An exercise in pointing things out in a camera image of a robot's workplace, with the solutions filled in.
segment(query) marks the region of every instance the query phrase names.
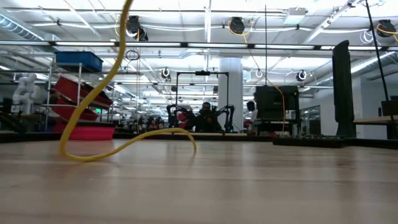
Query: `red plastic tray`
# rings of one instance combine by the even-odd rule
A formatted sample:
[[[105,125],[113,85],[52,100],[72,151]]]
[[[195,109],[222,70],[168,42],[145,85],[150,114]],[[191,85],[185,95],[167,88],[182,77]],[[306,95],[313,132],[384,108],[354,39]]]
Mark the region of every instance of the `red plastic tray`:
[[[54,89],[60,92],[62,95],[71,99],[75,103],[77,102],[77,91],[78,84],[72,80],[65,77],[60,77],[58,82],[55,84]],[[80,101],[86,97],[89,92],[93,89],[92,86],[88,84],[80,85]],[[110,100],[106,94],[102,91],[91,103],[90,106],[94,106],[100,109],[108,109],[112,105],[113,101]]]
[[[54,132],[62,133],[65,129],[66,124],[62,121],[57,121]],[[109,126],[76,126],[72,131],[69,139],[70,140],[81,140],[81,141],[103,141],[112,140],[114,134],[114,127]]]
[[[62,98],[59,98],[57,100],[58,105],[76,105],[71,102],[68,102]],[[56,106],[53,107],[52,110],[57,113],[61,118],[69,121],[70,117],[72,116],[73,111],[75,110],[75,107],[63,107],[63,106]],[[85,109],[82,114],[80,115],[79,119],[82,120],[87,120],[87,121],[95,121],[97,119],[98,115],[94,112],[92,112],[89,109]]]

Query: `yellow cable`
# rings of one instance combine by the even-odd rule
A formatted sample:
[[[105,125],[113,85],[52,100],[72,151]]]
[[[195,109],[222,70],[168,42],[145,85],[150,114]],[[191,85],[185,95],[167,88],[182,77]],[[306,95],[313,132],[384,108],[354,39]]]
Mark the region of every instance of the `yellow cable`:
[[[389,32],[389,31],[380,29],[380,26],[381,26],[381,24],[377,25],[377,29],[378,29],[379,31],[381,31],[381,32],[383,32],[383,33],[385,33],[385,34],[392,34],[392,35],[394,36],[395,40],[398,42],[398,38],[397,38],[397,36],[396,36],[396,34],[398,34],[398,32]]]
[[[119,15],[116,16],[116,21],[114,22],[114,32],[116,33],[116,35],[118,37],[120,37],[120,35],[118,34],[118,30],[116,29],[116,25],[118,24],[118,20],[119,20]]]
[[[246,34],[244,34],[243,35],[243,38],[244,38],[244,42],[246,43],[246,44],[248,44],[248,40],[246,39],[246,35],[247,35],[247,33]],[[260,69],[260,66],[257,64],[257,62],[256,62],[256,59],[254,59],[254,57],[253,57],[253,55],[250,53],[250,55],[252,56],[252,58],[253,58],[253,60],[254,60],[254,63],[256,63],[256,65],[259,67],[259,69]],[[271,81],[269,81],[269,79],[267,78],[267,77],[264,77],[264,78],[266,78],[266,80],[275,88],[275,89],[277,89],[278,91],[279,91],[279,93],[282,95],[282,107],[283,107],[283,114],[284,114],[284,117],[283,117],[283,119],[284,119],[284,123],[282,124],[282,135],[283,136],[285,136],[285,121],[286,121],[286,110],[285,110],[285,96],[284,96],[284,94],[283,94],[283,92],[277,87],[277,86],[275,86]]]
[[[130,5],[132,3],[133,0],[126,0],[126,2],[124,3],[123,6],[123,13],[121,16],[121,21],[126,21],[127,19],[127,15],[129,12],[129,8]],[[193,144],[193,150],[196,151],[197,149],[197,145],[195,143],[195,140],[193,139],[192,135],[181,128],[170,128],[170,129],[163,129],[163,130],[158,130],[158,131],[151,131],[148,133],[144,133],[141,134],[133,139],[131,139],[130,141],[124,143],[122,146],[114,149],[111,152],[107,152],[104,154],[100,154],[100,155],[96,155],[96,156],[88,156],[88,157],[82,157],[82,156],[75,156],[72,154],[69,154],[66,150],[66,146],[67,146],[67,142],[69,139],[70,134],[72,133],[73,129],[75,128],[79,117],[81,115],[81,113],[83,112],[83,110],[94,100],[94,98],[102,91],[102,89],[109,83],[109,81],[111,81],[111,79],[115,76],[115,74],[118,72],[119,66],[123,60],[124,57],[124,51],[126,49],[126,40],[124,39],[124,36],[126,34],[126,23],[122,22],[120,23],[120,47],[119,47],[119,55],[116,59],[115,64],[113,65],[112,70],[110,71],[109,75],[106,76],[106,78],[104,78],[104,80],[97,86],[95,87],[84,99],[83,101],[80,102],[79,106],[76,107],[76,109],[74,110],[72,116],[69,119],[69,123],[67,124],[67,127],[65,128],[65,130],[62,133],[61,136],[61,140],[60,140],[60,154],[69,158],[69,159],[73,159],[75,161],[81,161],[81,162],[90,162],[90,161],[95,161],[98,159],[103,159],[105,157],[108,156],[112,156],[115,153],[120,152],[122,149],[124,149],[125,147],[129,146],[130,144],[141,140],[145,137],[148,136],[153,136],[153,135],[157,135],[157,134],[162,134],[162,133],[171,133],[171,132],[181,132],[184,133],[188,136],[188,138],[191,140],[192,144]]]

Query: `black metal frame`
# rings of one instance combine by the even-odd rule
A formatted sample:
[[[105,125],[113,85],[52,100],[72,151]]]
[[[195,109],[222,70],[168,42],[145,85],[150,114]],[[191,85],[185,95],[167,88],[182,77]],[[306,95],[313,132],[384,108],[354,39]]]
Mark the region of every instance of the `black metal frame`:
[[[177,72],[176,91],[175,91],[175,104],[178,105],[178,77],[180,75],[195,75],[196,72]],[[229,72],[208,72],[210,75],[226,75],[226,105],[229,105]]]

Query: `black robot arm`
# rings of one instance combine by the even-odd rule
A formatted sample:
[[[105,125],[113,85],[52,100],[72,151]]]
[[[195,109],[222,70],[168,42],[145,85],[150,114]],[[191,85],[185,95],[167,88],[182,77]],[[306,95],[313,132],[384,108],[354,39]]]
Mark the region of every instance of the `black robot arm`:
[[[223,108],[221,108],[220,110],[215,112],[216,117],[218,117],[219,115],[221,115],[223,113],[226,114],[226,116],[225,116],[225,124],[224,124],[224,128],[225,128],[225,132],[226,133],[234,130],[234,126],[233,126],[234,112],[235,112],[235,106],[234,105],[224,106]]]

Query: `computer monitor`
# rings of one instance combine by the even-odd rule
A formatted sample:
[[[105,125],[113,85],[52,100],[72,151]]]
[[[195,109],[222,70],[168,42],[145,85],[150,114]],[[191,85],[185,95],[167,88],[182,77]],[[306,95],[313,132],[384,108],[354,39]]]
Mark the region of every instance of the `computer monitor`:
[[[284,94],[285,110],[297,110],[296,96],[299,89],[297,86],[278,86]],[[256,87],[257,118],[283,119],[283,100],[280,91],[273,86]]]

